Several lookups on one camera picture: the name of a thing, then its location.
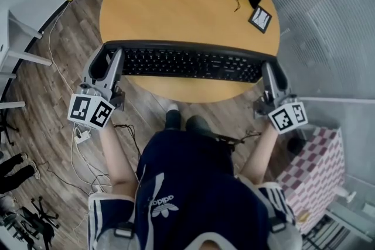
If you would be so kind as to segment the white side table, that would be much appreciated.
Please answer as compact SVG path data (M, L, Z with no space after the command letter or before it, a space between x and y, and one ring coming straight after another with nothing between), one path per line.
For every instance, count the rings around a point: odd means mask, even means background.
M6 85L17 78L15 67L21 61L51 66L48 58L28 53L28 44L43 35L34 28L17 20L9 9L0 9L0 100Z

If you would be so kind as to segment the round wooden table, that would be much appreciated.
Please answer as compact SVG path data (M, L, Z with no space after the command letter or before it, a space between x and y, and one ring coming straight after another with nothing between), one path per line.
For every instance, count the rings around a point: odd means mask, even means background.
M100 34L118 40L165 40L235 47L277 58L280 28L272 0L258 4L272 15L265 33L248 22L248 0L103 0ZM145 90L170 100L218 102L236 97L257 83L203 78L126 76Z

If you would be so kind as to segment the white metal shelf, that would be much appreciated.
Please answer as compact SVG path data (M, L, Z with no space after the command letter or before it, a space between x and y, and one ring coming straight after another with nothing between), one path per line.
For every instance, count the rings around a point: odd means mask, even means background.
M328 211L312 229L303 234L302 250L351 250L364 246L375 250L375 232L361 232Z

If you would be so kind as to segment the black office chair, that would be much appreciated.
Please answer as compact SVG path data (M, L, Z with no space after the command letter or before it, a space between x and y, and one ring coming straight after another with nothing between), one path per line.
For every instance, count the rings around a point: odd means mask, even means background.
M21 207L19 216L23 232L28 236L25 241L28 250L51 250L54 232L60 225L53 221L59 219L59 215L49 215L43 208L43 197L39 196L30 200L31 205L36 210L31 212L26 207Z

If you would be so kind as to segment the black keyboard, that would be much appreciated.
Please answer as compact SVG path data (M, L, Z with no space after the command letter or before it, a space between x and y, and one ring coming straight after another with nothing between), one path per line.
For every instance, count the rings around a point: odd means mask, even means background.
M118 40L103 44L100 52L111 58L117 50L125 56L125 76L203 78L257 83L262 66L271 65L283 76L275 56L235 47L165 40Z

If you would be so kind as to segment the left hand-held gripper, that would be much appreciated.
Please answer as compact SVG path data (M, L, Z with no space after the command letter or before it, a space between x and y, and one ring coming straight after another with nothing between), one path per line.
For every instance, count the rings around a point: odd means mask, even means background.
M124 109L125 92L116 82L121 79L123 68L122 48L101 46L89 57L83 80L89 84L102 82L107 89L81 83L71 96L67 119L92 129L103 129L116 109Z

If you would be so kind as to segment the person's right leg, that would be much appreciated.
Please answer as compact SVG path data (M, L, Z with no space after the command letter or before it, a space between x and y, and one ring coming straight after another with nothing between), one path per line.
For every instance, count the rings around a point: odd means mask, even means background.
M193 131L198 133L211 132L209 124L200 115L193 115L187 121L185 125L186 131Z

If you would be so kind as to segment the person's left leg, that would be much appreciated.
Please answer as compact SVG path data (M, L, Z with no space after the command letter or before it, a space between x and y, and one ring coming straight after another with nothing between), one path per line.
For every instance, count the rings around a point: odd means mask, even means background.
M181 129L181 114L178 110L171 109L166 113L165 129Z

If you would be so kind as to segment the person's navy striped shirt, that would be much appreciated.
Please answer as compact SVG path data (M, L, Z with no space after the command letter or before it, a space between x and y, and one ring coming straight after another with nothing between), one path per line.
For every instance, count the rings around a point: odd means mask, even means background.
M229 149L186 131L158 132L140 158L135 198L90 197L88 250L294 250L294 214L276 183L235 176Z

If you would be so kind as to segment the black picture frame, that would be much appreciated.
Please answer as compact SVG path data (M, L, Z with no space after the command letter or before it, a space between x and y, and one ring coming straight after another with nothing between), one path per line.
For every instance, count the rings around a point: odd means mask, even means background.
M261 33L265 33L271 22L272 15L261 6L257 6L251 14L248 22L257 28Z

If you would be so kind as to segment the person's right forearm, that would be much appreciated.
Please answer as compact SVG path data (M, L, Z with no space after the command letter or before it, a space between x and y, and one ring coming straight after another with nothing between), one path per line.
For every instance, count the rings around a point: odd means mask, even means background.
M264 180L277 138L278 132L272 123L269 122L240 171L242 176L255 185L261 184Z

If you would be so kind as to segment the person's left forearm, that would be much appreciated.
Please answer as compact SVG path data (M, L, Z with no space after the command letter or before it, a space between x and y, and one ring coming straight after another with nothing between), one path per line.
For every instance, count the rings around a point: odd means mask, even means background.
M99 136L112 184L112 193L134 199L138 188L138 179L111 120L99 131Z

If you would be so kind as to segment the pink checkered box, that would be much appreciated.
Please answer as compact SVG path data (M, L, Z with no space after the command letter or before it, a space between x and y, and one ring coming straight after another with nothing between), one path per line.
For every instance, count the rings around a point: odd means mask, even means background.
M307 234L335 200L344 183L342 130L317 127L310 137L294 143L299 153L277 177L302 234Z

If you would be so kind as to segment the person's leg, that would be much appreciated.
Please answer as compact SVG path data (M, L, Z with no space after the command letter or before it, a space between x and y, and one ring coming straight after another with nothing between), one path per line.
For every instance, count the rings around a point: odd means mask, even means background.
M198 133L211 132L209 124L200 115L193 115L187 121L185 125L186 131L193 131Z
M178 110L171 109L166 113L165 129L181 129L181 114Z

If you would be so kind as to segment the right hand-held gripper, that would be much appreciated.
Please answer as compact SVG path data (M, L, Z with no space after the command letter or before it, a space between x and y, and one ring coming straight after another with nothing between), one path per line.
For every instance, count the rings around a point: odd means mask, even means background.
M267 117L279 134L306 125L308 117L303 102L295 94L280 96L289 89L287 76L281 66L277 62L264 63L262 77L267 93L254 102L254 118Z

